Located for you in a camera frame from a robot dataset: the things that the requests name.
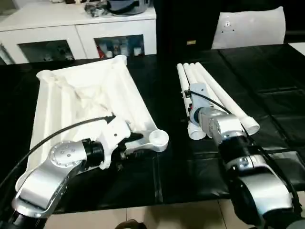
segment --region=white chair backrest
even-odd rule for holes
[[[267,11],[221,12],[212,49],[282,44],[285,30],[283,7]]]

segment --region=tiled floor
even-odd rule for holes
[[[305,192],[299,192],[305,206]],[[114,229],[119,223],[135,219],[147,229],[248,229],[240,221],[230,200],[138,207],[53,215],[46,229]]]

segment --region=black table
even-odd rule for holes
[[[176,62],[148,55],[128,59],[128,69],[156,125],[170,136],[162,153],[142,151],[107,170],[77,176],[57,213],[229,198],[211,139],[187,134]],[[3,179],[30,146],[39,90],[37,72],[97,60],[1,66]],[[260,124],[254,139],[267,147],[297,190],[305,190],[305,56],[289,45],[211,50],[178,60],[200,62]],[[6,197],[25,165],[6,185]],[[8,204],[2,198],[0,204]]]

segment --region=black cable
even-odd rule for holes
[[[67,126],[61,130],[56,131],[55,133],[51,134],[50,136],[46,137],[45,139],[43,139],[42,141],[40,141],[36,146],[34,146],[32,149],[29,150],[29,152],[15,165],[15,167],[6,175],[6,177],[4,178],[4,180],[1,182],[0,184],[0,189],[1,187],[4,185],[4,183],[6,182],[6,180],[14,173],[14,171],[21,165],[21,163],[28,157],[30,156],[35,150],[37,150],[40,146],[42,146],[44,143],[46,143],[47,141],[49,141],[51,138],[54,138],[55,136],[61,134],[62,132],[65,132],[67,130],[70,130],[72,128],[75,128],[79,125],[84,125],[87,123],[92,123],[92,122],[96,122],[96,121],[100,121],[100,120],[105,120],[107,118],[112,118],[112,117],[99,117],[99,118],[92,118],[92,119],[88,119],[79,123],[75,123],[72,124],[70,126]]]
[[[199,97],[202,97],[208,101],[210,101],[211,103],[219,106],[220,108],[222,108],[224,111],[226,111],[228,114],[232,114],[227,108],[225,108],[223,105],[219,104],[218,102],[214,101],[213,99],[199,94],[197,92],[193,92],[193,91],[189,91],[191,94],[195,94]],[[242,125],[244,132],[246,133],[247,137],[249,138],[249,140],[251,141],[251,143],[256,146],[259,151],[261,152],[261,155],[263,157],[265,157],[271,164],[273,167],[273,170],[275,171],[275,173],[286,183],[287,185],[287,189],[291,192],[292,194],[292,203],[294,206],[294,211],[298,214],[301,214],[302,212],[302,205],[300,204],[300,200],[299,200],[299,196],[295,190],[295,187],[292,185],[292,183],[290,182],[290,180],[287,178],[287,176],[284,174],[284,172],[282,171],[282,169],[279,167],[279,165],[274,161],[274,159],[260,146],[258,145],[255,140],[249,135],[249,133],[247,132],[246,128]]]

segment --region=white pvc pipe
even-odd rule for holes
[[[197,80],[190,68],[190,65],[188,63],[184,63],[183,64],[183,68],[185,70],[185,73],[186,73],[186,76],[187,76],[187,79],[189,80],[189,83],[190,84],[193,84],[193,83],[197,83]]]
[[[184,100],[184,106],[185,106],[185,112],[186,115],[189,117],[190,113],[188,111],[188,108],[190,106],[190,104],[192,103],[190,98],[186,98],[185,96],[185,90],[189,89],[189,83],[187,82],[187,78],[183,69],[182,64],[177,64],[177,70],[178,70],[178,75],[179,75],[179,80],[180,80],[180,86],[181,86],[181,90],[182,90],[182,96],[183,96],[183,100]]]
[[[212,90],[215,92],[222,104],[232,114],[236,115],[243,126],[246,128],[249,135],[255,134],[259,130],[259,124],[249,117],[240,106],[229,96],[229,94],[218,84],[218,82],[208,73],[208,71],[200,64],[196,63],[197,70],[204,77],[205,81],[209,84]]]
[[[182,64],[180,64],[180,63],[177,64],[177,70],[178,70],[178,75],[179,75],[179,80],[180,80],[180,86],[182,89],[185,112],[186,112],[186,115],[189,117],[190,113],[188,111],[188,108],[189,108],[190,104],[192,103],[192,101],[190,98],[186,98],[185,92],[184,92],[185,90],[189,89],[189,83],[187,81]],[[188,131],[189,137],[192,140],[200,140],[206,136],[206,133],[202,131],[201,127],[194,125],[190,121],[187,126],[187,131]]]
[[[195,66],[194,63],[191,63],[190,64],[190,68],[192,70],[192,72],[194,73],[194,76],[197,80],[197,82],[199,83],[204,83],[205,86],[206,86],[206,90],[207,90],[207,93],[208,93],[208,97],[210,99],[213,99],[215,102],[219,103],[220,105],[223,106],[223,104],[221,103],[221,101],[219,100],[219,98],[217,97],[217,95],[215,94],[215,92],[211,89],[211,87],[209,86],[209,84],[205,81],[204,79],[204,76],[200,74],[200,72],[197,70],[197,67]],[[218,110],[221,110],[221,111],[224,111],[222,108],[220,108],[219,106],[213,104],[213,107],[215,109],[218,109]]]

